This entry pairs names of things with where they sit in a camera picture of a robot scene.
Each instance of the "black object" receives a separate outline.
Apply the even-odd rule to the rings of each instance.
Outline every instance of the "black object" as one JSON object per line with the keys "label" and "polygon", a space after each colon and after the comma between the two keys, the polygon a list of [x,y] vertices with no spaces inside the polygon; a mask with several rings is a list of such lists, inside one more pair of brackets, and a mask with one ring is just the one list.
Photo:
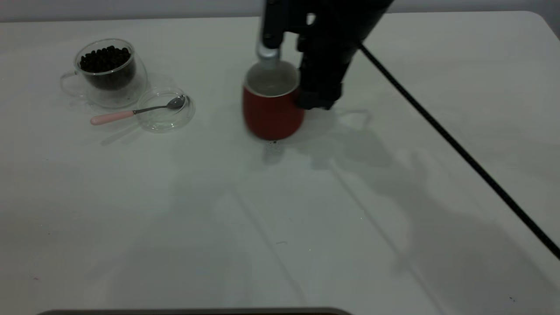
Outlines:
{"label": "black object", "polygon": [[[339,17],[352,34],[365,39],[393,0],[333,1]],[[307,24],[308,14],[315,21]],[[357,46],[347,38],[320,0],[268,0],[264,11],[262,42],[270,49],[280,47],[284,32],[299,34],[300,108],[330,109],[342,94],[342,79]]]}
{"label": "black object", "polygon": [[[119,90],[127,86],[136,74],[136,65],[127,48],[119,49],[115,46],[92,50],[82,56],[80,69],[91,73],[86,79],[94,87],[101,90]],[[128,64],[115,72],[101,74]]]}
{"label": "black object", "polygon": [[544,231],[531,219],[515,200],[498,184],[490,174],[451,136],[447,130],[418,102],[416,99],[393,77],[393,75],[379,62],[369,50],[362,44],[363,38],[356,35],[351,27],[339,15],[338,10],[328,0],[321,0],[333,17],[336,27],[340,28],[344,36],[352,41],[371,63],[389,80],[389,82],[401,93],[401,95],[418,111],[422,117],[459,153],[459,155],[477,172],[482,179],[495,191],[496,194],[508,205],[517,217],[535,234],[535,236],[548,248],[548,250],[560,260],[560,248],[546,235]]}
{"label": "black object", "polygon": [[350,315],[335,308],[117,309],[50,311],[39,315]]}

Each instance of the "table surface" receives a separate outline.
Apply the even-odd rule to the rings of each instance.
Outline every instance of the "table surface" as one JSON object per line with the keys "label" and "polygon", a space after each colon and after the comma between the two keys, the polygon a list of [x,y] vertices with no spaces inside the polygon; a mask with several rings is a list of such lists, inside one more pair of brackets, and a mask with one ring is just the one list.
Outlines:
{"label": "table surface", "polygon": [[[242,122],[257,18],[0,24],[0,313],[337,307],[560,313],[558,261],[360,54],[333,110]],[[58,77],[102,38],[195,101],[104,126]],[[283,47],[298,63],[294,35]],[[366,42],[560,242],[560,43],[529,12],[386,15]]]}

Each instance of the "glass cup handle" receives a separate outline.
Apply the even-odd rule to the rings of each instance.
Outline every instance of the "glass cup handle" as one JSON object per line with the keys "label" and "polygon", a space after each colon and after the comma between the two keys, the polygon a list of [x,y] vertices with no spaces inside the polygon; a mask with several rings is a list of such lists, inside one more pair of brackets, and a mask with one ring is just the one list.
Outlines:
{"label": "glass cup handle", "polygon": [[64,82],[65,82],[66,79],[68,79],[68,78],[70,78],[70,77],[73,77],[73,76],[77,76],[77,75],[78,75],[78,72],[76,72],[75,70],[73,70],[73,71],[68,71],[68,72],[66,72],[65,74],[63,74],[63,75],[60,77],[60,80],[59,80],[60,89],[61,89],[64,93],[66,93],[66,94],[68,94],[68,95],[70,95],[70,96],[75,96],[75,97],[77,97],[77,98],[82,98],[82,97],[85,96],[82,92],[80,92],[80,91],[75,91],[75,90],[70,90],[70,89],[68,89],[68,88],[64,85]]}

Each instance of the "metal spoon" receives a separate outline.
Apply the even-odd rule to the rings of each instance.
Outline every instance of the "metal spoon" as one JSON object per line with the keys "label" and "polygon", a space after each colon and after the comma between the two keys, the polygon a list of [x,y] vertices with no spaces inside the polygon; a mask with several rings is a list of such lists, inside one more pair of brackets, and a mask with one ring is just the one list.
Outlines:
{"label": "metal spoon", "polygon": [[169,103],[165,106],[154,106],[150,108],[144,109],[137,109],[137,110],[127,110],[126,112],[118,112],[118,113],[111,113],[105,115],[95,116],[90,119],[90,123],[94,126],[98,126],[101,124],[106,124],[114,121],[119,121],[124,118],[132,117],[136,114],[149,112],[150,110],[158,109],[158,108],[168,108],[172,110],[181,109],[185,104],[185,95],[177,96],[176,98],[169,101]]}

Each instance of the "silver metal part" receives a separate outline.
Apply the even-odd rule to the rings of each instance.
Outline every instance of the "silver metal part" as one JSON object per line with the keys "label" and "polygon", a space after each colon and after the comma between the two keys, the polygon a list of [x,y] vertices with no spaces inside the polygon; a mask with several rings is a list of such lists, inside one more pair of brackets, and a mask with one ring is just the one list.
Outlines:
{"label": "silver metal part", "polygon": [[260,15],[260,31],[256,40],[256,56],[266,69],[274,69],[280,60],[280,48],[271,49],[263,44],[264,17],[266,16],[267,0],[263,1],[263,13]]}
{"label": "silver metal part", "polygon": [[278,61],[280,61],[280,49],[270,49],[266,47],[262,41],[259,41],[256,44],[256,55],[259,57],[259,60],[263,67],[267,69],[274,69],[278,65]]}

